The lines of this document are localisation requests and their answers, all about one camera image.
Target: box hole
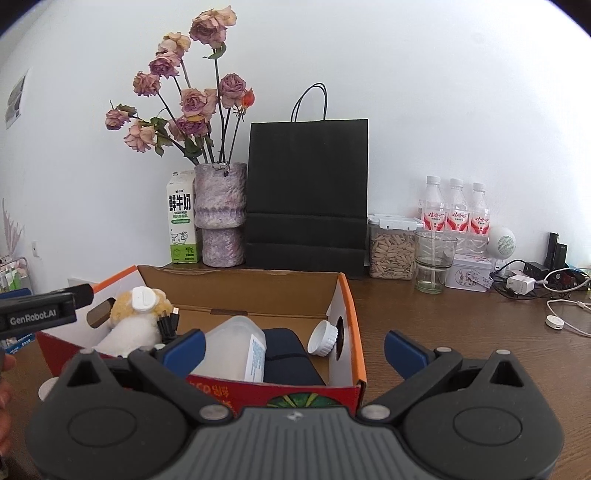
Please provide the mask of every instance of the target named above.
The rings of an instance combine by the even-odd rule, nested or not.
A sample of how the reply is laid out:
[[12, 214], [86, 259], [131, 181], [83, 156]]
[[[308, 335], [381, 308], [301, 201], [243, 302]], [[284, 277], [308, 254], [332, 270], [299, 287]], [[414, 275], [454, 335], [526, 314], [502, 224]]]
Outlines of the box hole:
[[114, 298], [106, 299], [86, 314], [86, 321], [92, 328], [98, 328], [111, 316], [111, 309], [115, 304]]
[[345, 343], [345, 326], [343, 325], [343, 317], [339, 317], [339, 320], [337, 320], [336, 329], [338, 330], [336, 338], [336, 359], [338, 360], [343, 353], [343, 345]]

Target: purple textured vase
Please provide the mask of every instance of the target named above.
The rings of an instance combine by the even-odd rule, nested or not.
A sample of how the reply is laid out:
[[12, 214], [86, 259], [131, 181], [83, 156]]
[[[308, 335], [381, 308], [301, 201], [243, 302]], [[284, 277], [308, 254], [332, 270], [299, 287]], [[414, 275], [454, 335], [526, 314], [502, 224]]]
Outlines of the purple textured vase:
[[246, 164], [232, 163], [227, 176], [212, 164], [195, 166], [195, 225], [215, 230], [246, 220]]
[[210, 267], [227, 268], [244, 263], [244, 242], [241, 228], [201, 230], [203, 233], [203, 263]]
[[227, 176], [211, 164], [195, 166], [195, 225], [202, 229], [203, 263], [234, 267], [244, 262], [239, 228], [246, 220], [246, 164], [233, 163]]

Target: dried rose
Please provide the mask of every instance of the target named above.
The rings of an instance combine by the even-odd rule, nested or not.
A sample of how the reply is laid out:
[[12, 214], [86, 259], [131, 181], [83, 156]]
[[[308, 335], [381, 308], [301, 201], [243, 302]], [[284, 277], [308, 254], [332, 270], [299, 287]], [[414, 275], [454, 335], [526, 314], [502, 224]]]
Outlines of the dried rose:
[[189, 35], [204, 45], [219, 48], [226, 41], [226, 29], [233, 25], [236, 25], [236, 14], [228, 5], [222, 10], [211, 9], [201, 12], [193, 20]]
[[129, 114], [113, 108], [107, 112], [105, 125], [107, 130], [120, 130], [126, 122], [131, 122]]
[[149, 97], [160, 90], [160, 77], [151, 73], [138, 72], [134, 78], [134, 92]]
[[173, 136], [173, 138], [179, 142], [184, 140], [184, 135], [183, 133], [178, 129], [177, 127], [177, 123], [174, 120], [169, 120], [168, 121], [168, 131], [170, 132], [170, 134]]
[[207, 122], [204, 119], [192, 122], [191, 120], [182, 116], [181, 118], [177, 119], [177, 124], [181, 131], [187, 135], [202, 137], [208, 133]]
[[242, 108], [246, 110], [255, 102], [255, 94], [252, 89], [248, 90], [242, 97]]
[[220, 81], [220, 95], [222, 96], [221, 100], [224, 108], [240, 106], [245, 93], [246, 82], [236, 73], [228, 73]]
[[150, 145], [155, 146], [154, 135], [156, 134], [154, 127], [141, 127], [136, 121], [129, 129], [129, 135], [123, 140], [125, 143], [137, 152], [145, 152], [152, 150]]
[[172, 33], [165, 35], [162, 42], [158, 45], [158, 53], [165, 51], [171, 51], [176, 53], [177, 56], [182, 59], [185, 52], [189, 51], [191, 46], [191, 39], [185, 35], [181, 35], [181, 32]]
[[216, 112], [217, 92], [212, 88], [206, 88], [203, 93], [196, 88], [187, 88], [181, 91], [181, 110], [186, 117], [200, 116], [207, 122]]
[[175, 67], [179, 65], [181, 65], [181, 60], [176, 53], [172, 51], [159, 53], [150, 62], [150, 73], [165, 78], [176, 77], [178, 70]]

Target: milk carton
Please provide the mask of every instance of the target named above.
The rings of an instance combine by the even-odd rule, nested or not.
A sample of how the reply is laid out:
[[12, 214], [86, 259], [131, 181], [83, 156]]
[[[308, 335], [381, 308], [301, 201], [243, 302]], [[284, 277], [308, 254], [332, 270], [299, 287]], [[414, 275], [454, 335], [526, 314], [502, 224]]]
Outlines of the milk carton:
[[168, 182], [168, 231], [173, 263], [196, 263], [200, 257], [200, 231], [193, 212], [194, 170], [174, 172]]

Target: white speaker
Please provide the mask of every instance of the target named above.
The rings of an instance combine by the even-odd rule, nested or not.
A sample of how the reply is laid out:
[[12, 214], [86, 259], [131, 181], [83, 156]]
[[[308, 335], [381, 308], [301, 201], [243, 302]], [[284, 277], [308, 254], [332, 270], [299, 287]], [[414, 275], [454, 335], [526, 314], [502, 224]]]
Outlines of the white speaker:
[[506, 226], [491, 226], [488, 230], [486, 252], [500, 260], [505, 260], [515, 251], [515, 235]]

